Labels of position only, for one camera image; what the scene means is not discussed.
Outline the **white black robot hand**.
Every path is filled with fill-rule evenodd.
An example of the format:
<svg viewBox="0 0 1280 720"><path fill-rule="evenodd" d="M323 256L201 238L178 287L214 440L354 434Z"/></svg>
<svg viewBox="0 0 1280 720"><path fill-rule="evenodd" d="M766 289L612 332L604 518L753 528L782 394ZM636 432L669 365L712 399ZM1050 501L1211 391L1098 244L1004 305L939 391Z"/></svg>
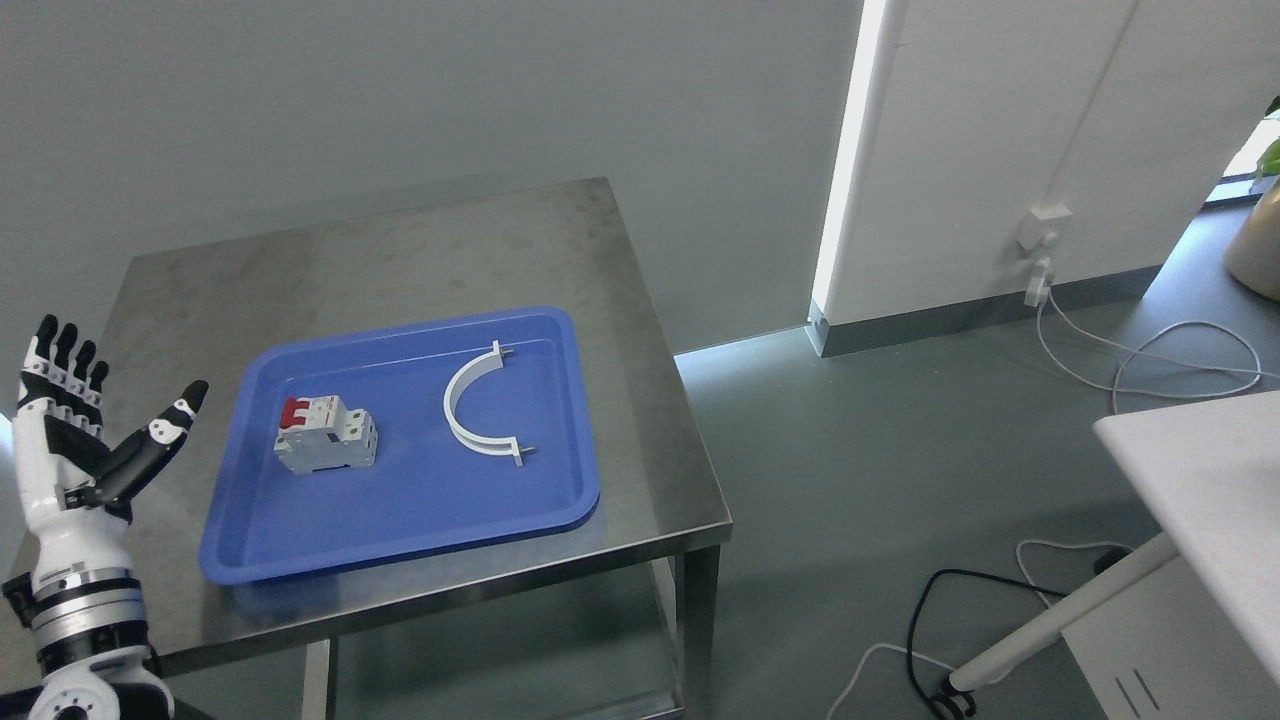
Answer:
<svg viewBox="0 0 1280 720"><path fill-rule="evenodd" d="M209 392L195 380L118 446L102 438L106 361L73 323L46 315L26 351L12 419L22 511L38 542L38 583L132 569L132 502L186 443Z"/></svg>

